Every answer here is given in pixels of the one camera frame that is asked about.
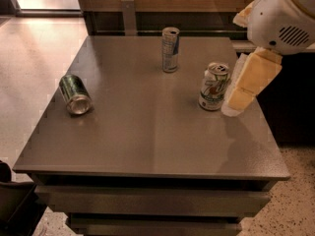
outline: speckled floor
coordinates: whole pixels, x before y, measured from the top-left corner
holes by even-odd
[[[83,19],[12,18],[0,27],[0,159],[13,166],[87,36]],[[281,146],[291,179],[242,221],[240,236],[315,235],[315,146]],[[29,180],[15,175],[16,181]],[[63,213],[44,214],[35,235],[75,235]]]

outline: can lying on its side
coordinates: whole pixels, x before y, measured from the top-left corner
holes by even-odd
[[[212,62],[205,71],[205,77],[199,94],[199,104],[206,110],[218,110],[224,100],[226,88],[230,82],[230,70],[227,64]]]
[[[165,28],[162,31],[162,68],[167,73],[177,70],[179,29]]]
[[[75,75],[65,75],[59,82],[59,88],[71,114],[84,114],[92,107],[92,100],[81,79]]]

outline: silver can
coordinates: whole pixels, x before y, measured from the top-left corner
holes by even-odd
[[[165,28],[162,31],[162,68],[167,73],[177,70],[179,29]]]
[[[199,95],[200,106],[206,110],[220,109],[229,82],[230,70],[227,64],[220,62],[210,63],[202,81]]]
[[[92,100],[78,76],[65,75],[59,82],[59,89],[71,114],[84,114],[92,108]]]

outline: black vent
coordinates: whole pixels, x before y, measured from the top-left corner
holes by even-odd
[[[309,34],[303,29],[288,27],[280,30],[279,38],[286,44],[298,46],[309,40]]]

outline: upright can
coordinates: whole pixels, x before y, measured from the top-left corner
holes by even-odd
[[[162,31],[162,68],[167,73],[177,70],[179,29],[165,28]]]
[[[220,62],[210,63],[202,81],[199,95],[200,106],[206,110],[220,109],[229,82],[230,70],[227,64]]]
[[[59,82],[59,89],[71,114],[84,114],[92,107],[91,98],[78,76],[65,75]]]

